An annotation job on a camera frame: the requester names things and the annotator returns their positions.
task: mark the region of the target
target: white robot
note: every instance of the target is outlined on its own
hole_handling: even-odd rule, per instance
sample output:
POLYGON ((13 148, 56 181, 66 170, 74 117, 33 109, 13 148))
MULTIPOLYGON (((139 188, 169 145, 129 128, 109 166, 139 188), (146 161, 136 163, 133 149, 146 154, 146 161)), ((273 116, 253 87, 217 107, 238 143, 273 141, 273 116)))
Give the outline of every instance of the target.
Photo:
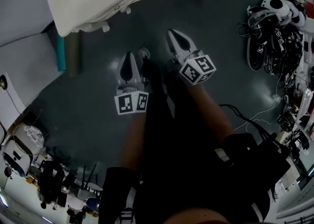
POLYGON ((171 53, 182 65, 180 74, 191 84, 205 82, 216 71, 210 57, 197 49, 192 39, 184 33, 169 29, 168 45, 171 53))
MULTIPOLYGON (((190 83, 202 83, 216 71, 210 57, 197 49, 191 38, 174 29, 168 30, 167 37, 175 62, 182 65, 180 74, 190 83)), ((146 112, 149 94, 144 92, 144 78, 138 72, 132 52, 127 52, 120 60, 116 79, 114 99, 118 114, 146 112)))

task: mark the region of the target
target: teal object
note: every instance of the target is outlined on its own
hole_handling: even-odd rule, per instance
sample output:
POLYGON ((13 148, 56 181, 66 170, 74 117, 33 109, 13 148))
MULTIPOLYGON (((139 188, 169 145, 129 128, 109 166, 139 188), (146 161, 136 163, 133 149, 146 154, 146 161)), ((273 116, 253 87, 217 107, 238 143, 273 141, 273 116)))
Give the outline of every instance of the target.
POLYGON ((65 64, 65 49, 64 49, 64 38, 58 34, 58 45, 57 45, 57 64, 58 71, 66 70, 65 64))

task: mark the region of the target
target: white wall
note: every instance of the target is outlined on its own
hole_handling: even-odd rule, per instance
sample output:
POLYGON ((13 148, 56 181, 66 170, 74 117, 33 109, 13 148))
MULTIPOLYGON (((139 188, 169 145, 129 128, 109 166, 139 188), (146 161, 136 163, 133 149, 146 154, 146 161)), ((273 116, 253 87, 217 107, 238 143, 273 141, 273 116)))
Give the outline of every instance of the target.
POLYGON ((5 162, 3 159, 3 148, 0 150, 0 188, 4 188, 7 176, 4 175, 4 169, 5 169, 5 162))
POLYGON ((58 206, 57 210, 54 211, 51 205, 47 205, 46 209, 42 209, 37 194, 37 187, 27 183, 25 178, 14 173, 12 174, 12 178, 7 180, 4 190, 13 200, 17 201, 30 212, 38 216, 43 216, 54 224, 68 223, 69 216, 65 208, 58 206))
POLYGON ((0 0, 0 46, 40 33, 53 21, 47 0, 0 0))
POLYGON ((310 147, 307 151, 300 152, 300 159, 308 172, 311 172, 311 167, 314 164, 314 141, 310 142, 310 147))
POLYGON ((3 224, 17 224, 19 222, 14 222, 12 220, 10 220, 9 218, 7 218, 6 216, 0 214, 0 221, 3 223, 3 224))
POLYGON ((46 33, 0 47, 0 63, 0 75, 8 73, 26 107, 62 74, 58 71, 56 54, 46 33))
POLYGON ((282 195, 279 192, 279 199, 271 202, 265 222, 283 224, 313 213, 314 179, 312 178, 303 190, 300 190, 297 183, 294 183, 282 195))
POLYGON ((1 220, 4 219, 7 222, 10 220, 15 224, 47 224, 43 218, 36 215, 35 213, 30 212, 24 206, 10 198, 5 192, 2 191, 1 195, 5 198, 5 201, 8 205, 8 208, 6 208, 0 201, 1 220))

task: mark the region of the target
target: white cable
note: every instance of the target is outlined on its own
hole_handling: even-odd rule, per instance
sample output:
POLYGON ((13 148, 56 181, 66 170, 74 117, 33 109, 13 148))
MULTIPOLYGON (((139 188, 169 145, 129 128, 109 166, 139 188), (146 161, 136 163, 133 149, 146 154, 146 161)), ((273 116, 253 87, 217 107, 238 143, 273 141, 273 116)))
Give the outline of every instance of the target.
POLYGON ((287 82, 289 82, 289 83, 285 85, 285 88, 287 88, 287 87, 291 84, 292 78, 293 78, 293 74, 294 74, 294 72, 291 74, 291 76, 290 76, 289 79, 287 80, 287 82))
MULTIPOLYGON (((272 125, 273 123, 275 123, 275 122, 277 121, 277 119, 278 119, 278 118, 276 118, 276 120, 273 121, 273 122, 271 122, 271 123, 269 123, 268 121, 266 121, 266 120, 264 120, 264 119, 258 119, 258 118, 254 119, 253 121, 258 120, 258 121, 265 122, 265 123, 267 123, 267 124, 269 124, 269 125, 272 125)), ((248 132, 247 132, 247 127, 248 127, 249 124, 250 124, 250 123, 248 123, 248 124, 245 126, 245 131, 246 131, 246 133, 248 133, 248 132)))
MULTIPOLYGON (((264 111, 261 111, 261 112, 259 112, 259 113, 255 114, 255 116, 251 117, 251 118, 250 118, 250 120, 252 120, 252 119, 253 119, 254 117, 256 117, 257 115, 259 115, 259 114, 261 114, 261 113, 264 113, 264 112, 267 112, 267 111, 269 111, 269 110, 271 110, 272 108, 274 108, 274 107, 275 107, 275 104, 276 104, 277 99, 278 99, 278 96, 277 96, 277 90, 278 90, 278 83, 279 83, 279 81, 280 81, 280 78, 281 78, 281 76, 279 77, 279 79, 278 79, 278 81, 277 81, 277 84, 276 84, 276 99, 275 99, 275 102, 274 102, 273 106, 272 106, 272 107, 270 107, 270 108, 268 108, 268 109, 266 109, 266 110, 264 110, 264 111)), ((245 123, 244 123, 244 124, 242 124, 241 126, 239 126, 239 127, 235 128, 235 129, 234 129, 234 131, 236 131, 237 129, 241 128, 242 126, 244 126, 244 125, 246 125, 246 124, 248 124, 248 122, 245 122, 245 123)))

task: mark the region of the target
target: dark gray floor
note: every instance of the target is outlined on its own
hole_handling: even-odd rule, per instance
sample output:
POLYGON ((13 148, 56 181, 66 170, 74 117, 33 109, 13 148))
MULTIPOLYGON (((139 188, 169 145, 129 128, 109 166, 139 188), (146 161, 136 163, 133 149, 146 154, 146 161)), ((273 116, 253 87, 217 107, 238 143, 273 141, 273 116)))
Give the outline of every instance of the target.
MULTIPOLYGON (((72 79, 63 75, 32 105, 35 112, 43 111, 40 120, 51 133, 47 145, 71 155, 74 166, 99 161, 102 170, 118 165, 130 117, 116 113, 115 67, 127 51, 136 53, 142 46, 159 65, 166 63, 172 57, 165 40, 169 28, 187 34, 210 55, 217 71, 205 86, 218 103, 232 104, 247 117, 271 107, 278 77, 250 70, 246 40, 235 32, 236 24, 247 20, 247 6, 261 1, 143 0, 131 6, 130 15, 109 19, 110 32, 84 33, 82 74, 72 79)), ((272 122, 281 108, 277 103, 257 118, 272 122)), ((226 113, 235 128, 243 123, 228 109, 226 113)))

